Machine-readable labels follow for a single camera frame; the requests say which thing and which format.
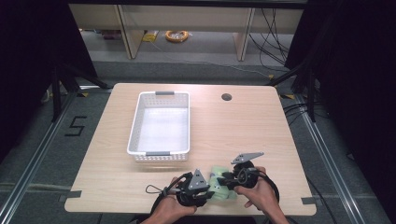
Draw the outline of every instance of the white plastic basket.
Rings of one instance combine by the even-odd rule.
[[[186,161],[190,151],[190,95],[139,94],[127,151],[136,161]]]

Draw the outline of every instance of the yellow object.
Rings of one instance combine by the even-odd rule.
[[[142,41],[145,42],[154,42],[157,38],[158,31],[147,31],[145,35],[143,35]]]
[[[167,31],[165,38],[174,43],[181,43],[189,37],[189,32],[187,31]]]
[[[295,99],[293,94],[281,94],[281,95],[279,95],[279,98],[280,99],[291,99],[291,100]]]

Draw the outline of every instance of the black tape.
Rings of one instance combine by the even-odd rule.
[[[85,119],[87,116],[74,116],[72,123],[70,124],[69,128],[75,128],[79,129],[78,133],[67,133],[64,136],[67,137],[76,137],[76,136],[81,136],[82,130],[84,130],[85,126],[82,125],[74,125],[76,122],[76,119]]]
[[[313,203],[317,203],[317,200],[316,200],[314,197],[301,198],[301,201],[303,201],[303,204],[313,204]]]
[[[79,197],[81,197],[81,192],[82,192],[82,190],[70,191],[67,193],[67,195],[61,195],[59,197],[58,201],[60,203],[64,203],[64,202],[66,202],[66,199],[68,199],[68,198],[79,198]]]

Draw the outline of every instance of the person's arm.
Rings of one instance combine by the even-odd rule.
[[[192,215],[196,212],[196,206],[183,206],[175,195],[167,195],[158,204],[153,214],[143,221],[145,224],[170,224],[179,220],[181,217]]]
[[[265,174],[264,167],[256,168]],[[251,205],[255,205],[257,209],[261,210],[266,216],[268,216],[274,224],[289,224],[277,202],[273,189],[261,177],[259,177],[259,180],[253,189],[237,186],[233,190],[237,194],[243,194],[248,198],[248,201],[245,204],[246,208]]]

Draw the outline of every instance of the round grommet hole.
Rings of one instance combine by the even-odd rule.
[[[231,96],[230,93],[224,93],[221,95],[221,99],[223,99],[224,101],[231,101],[233,97]]]

